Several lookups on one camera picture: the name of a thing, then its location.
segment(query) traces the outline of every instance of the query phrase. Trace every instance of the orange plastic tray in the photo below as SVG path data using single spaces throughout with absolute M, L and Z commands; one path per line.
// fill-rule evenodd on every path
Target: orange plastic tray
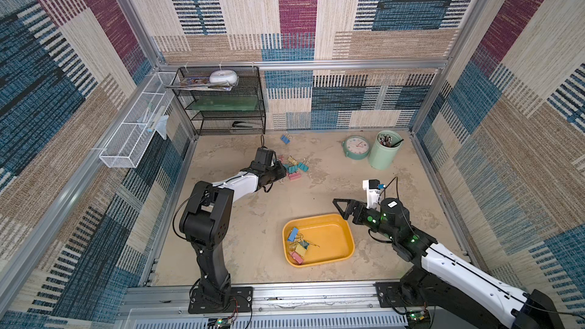
M 302 234 L 306 241 L 319 245 L 319 247 L 309 246 L 301 265 L 296 264 L 289 255 L 290 243 L 287 239 L 294 227 L 298 229 L 299 234 Z M 284 258 L 291 266 L 297 268 L 346 260 L 356 250 L 349 224 L 339 214 L 305 217 L 289 221 L 282 229 L 282 245 Z

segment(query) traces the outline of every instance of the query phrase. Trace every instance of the white wire basket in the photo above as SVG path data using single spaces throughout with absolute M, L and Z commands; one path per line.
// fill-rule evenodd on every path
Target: white wire basket
M 150 79 L 99 158 L 109 168 L 136 168 L 155 134 L 154 126 L 167 111 L 174 93 L 165 86 L 175 73 L 159 72 Z

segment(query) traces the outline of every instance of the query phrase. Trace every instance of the patterned wall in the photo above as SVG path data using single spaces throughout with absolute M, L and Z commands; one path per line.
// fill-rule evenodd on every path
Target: patterned wall
M 0 271 L 149 63 L 115 0 L 0 1 Z
M 170 109 L 136 169 L 102 166 L 0 327 L 113 327 L 136 287 L 168 207 L 190 139 Z
M 490 0 L 418 132 L 483 268 L 580 314 L 583 62 L 585 0 Z
M 132 0 L 167 62 L 437 58 L 472 0 Z M 270 71 L 268 129 L 408 127 L 436 69 Z
M 116 0 L 0 0 L 0 49 L 1 271 L 150 64 Z M 113 322 L 183 162 L 179 115 L 139 168 L 101 168 L 0 327 Z

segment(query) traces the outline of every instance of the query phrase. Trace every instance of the table surface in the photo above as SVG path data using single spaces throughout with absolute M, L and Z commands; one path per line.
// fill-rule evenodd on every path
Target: table surface
M 367 158 L 355 161 L 344 156 L 341 142 L 348 136 L 359 135 L 373 143 L 376 134 L 376 131 L 291 134 L 288 145 L 280 140 L 280 134 L 265 135 L 268 148 L 275 150 L 277 155 L 292 155 L 300 162 L 306 159 L 309 170 L 301 172 L 300 179 L 285 178 L 282 183 L 275 183 L 269 193 L 260 190 L 234 202 L 229 230 L 223 240 L 225 265 L 232 283 L 400 278 L 411 264 L 400 259 L 390 244 L 371 239 L 365 226 L 351 222 L 356 249 L 348 260 L 296 268 L 284 259 L 282 228 L 286 223 L 302 217 L 337 213 L 332 203 L 334 198 L 365 201 L 364 179 L 379 179 L 386 184 L 398 176 L 400 198 L 410 210 L 413 225 L 461 256 L 408 133 L 400 132 L 406 139 L 392 165 L 384 171 L 372 168 Z M 201 137 L 179 201 L 190 196 L 199 180 L 223 180 L 248 167 L 259 146 L 259 135 Z M 387 195 L 395 196 L 394 186 L 388 188 Z M 175 221 L 177 231 L 181 213 Z M 153 285 L 191 285 L 199 277 L 191 244 L 169 229 Z

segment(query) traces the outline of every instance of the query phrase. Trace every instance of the clock face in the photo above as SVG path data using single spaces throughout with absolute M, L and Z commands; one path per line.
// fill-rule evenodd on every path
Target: clock face
M 357 155 L 365 154 L 370 149 L 366 140 L 356 136 L 348 138 L 345 141 L 345 147 L 349 152 L 353 152 Z

